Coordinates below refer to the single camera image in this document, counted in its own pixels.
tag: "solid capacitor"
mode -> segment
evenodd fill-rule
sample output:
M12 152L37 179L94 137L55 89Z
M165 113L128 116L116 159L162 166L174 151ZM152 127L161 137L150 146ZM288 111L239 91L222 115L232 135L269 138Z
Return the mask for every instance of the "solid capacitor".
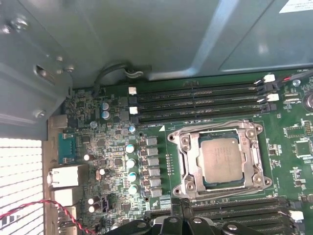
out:
M130 185L130 187L128 189L128 193L130 195L135 195L136 193L138 193L138 186L137 185Z
M94 213L96 210L100 209L100 204L99 203L95 203L92 206L89 207L88 211L90 213Z
M125 150L127 153L133 153L135 151L135 147L132 144L128 144Z
M137 179L137 174L135 172L131 172L128 174L128 181L129 182L134 182Z
M108 111L103 111L102 114L101 114L101 117L104 119L104 120L108 120L110 119L111 115Z
M93 154L85 154L84 155L84 160L85 161L90 161L94 159L94 155Z
M103 103L101 104L101 109L102 109L102 110L108 110L108 109L109 109L109 104L108 104L107 102L103 102Z
M92 205L98 201L100 201L100 197L98 195L94 195L92 198L88 199L88 204Z
M134 159L129 159L129 160L126 162L126 167L127 167L127 168L133 168L135 165L136 165L136 161L135 161Z

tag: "label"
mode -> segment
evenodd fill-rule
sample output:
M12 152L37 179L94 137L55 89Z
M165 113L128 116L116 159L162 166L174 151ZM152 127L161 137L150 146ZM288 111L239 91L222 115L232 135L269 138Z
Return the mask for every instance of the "label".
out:
M313 10L313 0L289 0L279 13Z

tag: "integrated circuit chip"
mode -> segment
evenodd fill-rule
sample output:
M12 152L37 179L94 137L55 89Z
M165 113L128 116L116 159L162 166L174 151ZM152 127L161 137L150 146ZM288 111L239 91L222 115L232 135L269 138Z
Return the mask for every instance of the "integrated circuit chip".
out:
M296 141L295 142L295 151L297 157L309 157L312 155L311 151L311 142L310 141Z
M123 165L123 160L121 158L115 158L114 159L114 165L115 166L121 166Z
M243 178L242 158L236 138L201 142L198 165L208 183L227 183Z
M90 136L82 136L82 141L83 141L83 144L90 143Z

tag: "screw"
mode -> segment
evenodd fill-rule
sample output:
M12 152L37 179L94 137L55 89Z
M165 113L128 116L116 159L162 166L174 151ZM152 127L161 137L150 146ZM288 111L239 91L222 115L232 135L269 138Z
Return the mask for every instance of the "screw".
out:
M177 223L177 221L178 221L178 220L177 220L176 218L171 218L171 219L170 219L170 222L171 222L171 223Z
M63 61L63 57L62 56L57 56L57 61Z
M194 223L201 224L202 220L200 218L194 218Z
M22 18L15 18L11 21L11 24L16 30L27 30L29 27L28 22Z
M12 29L10 26L8 25L5 25L3 28L2 28L2 32L5 33L5 34L10 34L12 32Z
M146 227L146 224L145 223L140 223L140 224L137 225L137 227L138 228L144 228L144 227Z
M43 118L46 115L46 111L45 110L39 110L36 114L35 117L36 118Z
M233 224L229 224L227 227L229 230L237 230L238 229L237 226L233 225Z
M301 84L301 81L299 79L293 80L292 81L293 86L298 87Z
M73 72L75 70L74 66L73 65L70 65L68 66L66 69L65 69L67 72Z

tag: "black ram slot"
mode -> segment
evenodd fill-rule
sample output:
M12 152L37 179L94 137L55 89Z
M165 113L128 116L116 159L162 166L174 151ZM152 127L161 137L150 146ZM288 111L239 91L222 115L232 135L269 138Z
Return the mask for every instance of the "black ram slot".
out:
M175 100L181 99L183 97L216 97L221 95L262 95L264 92L259 92L257 88L233 88L233 89L192 89L188 92L181 91L167 94L166 92L162 94L155 94L151 92L150 95L145 95L144 97L137 95L137 100L139 103L152 102L154 100Z
M260 104L256 103L255 101L250 102L243 102L243 103L236 103L236 104L220 104L218 106L211 106L211 105L199 105L194 107L181 107L181 108L172 108L167 110L149 110L149 111L139 111L139 114L136 115L136 117L139 118L150 118L151 116L164 116L164 117L170 117L171 115L188 115L188 114L194 114L194 113L215 113L215 112L226 112L231 111L233 109L250 109L251 106L257 106L260 107Z
M178 108L194 108L202 107L205 105L217 106L221 104L238 104L238 103L249 103L257 102L260 99L265 100L266 96L233 96L223 98L183 98L176 101L155 101L148 104L139 104L138 111L151 111L151 110L171 110Z
M277 206L277 207L285 207L289 206L288 201L283 197L275 197L275 198L256 198L256 199L247 199L240 201L229 201L229 202L221 202L216 204L205 204L205 205L196 205L192 206L195 214L199 214L201 212L209 212L214 209L219 209L222 211L232 211L238 210L242 208L249 207L251 208L262 208L265 206ZM154 211L146 211L145 217L148 219L155 219L159 216L169 215L171 213L170 209L163 210L154 210Z
M222 118L222 117L229 117L229 116L242 116L242 115L255 115L255 114L262 114L270 111L266 107L262 108L251 108L249 110L234 110L232 112L220 112L220 113L207 113L207 114L193 114L188 116L180 116L180 117L153 117L152 119L140 119L134 117L132 119L133 123L137 125L153 125L153 124L166 124L171 123L173 121L194 121L194 120L204 120L204 119L211 119L211 118Z
M165 90L156 90L152 91L154 93L161 93L161 92L176 92L176 91L189 91L190 89L196 89L196 88L216 88L216 87L235 87L235 86L244 86L244 87L260 87L263 83L258 83L257 85L254 82L235 82L235 83L219 83L219 84L210 84L210 85L195 85L195 86L185 86L185 87L179 87L179 88L172 88L172 89L165 89ZM149 92L140 92L140 95L150 95L151 91Z

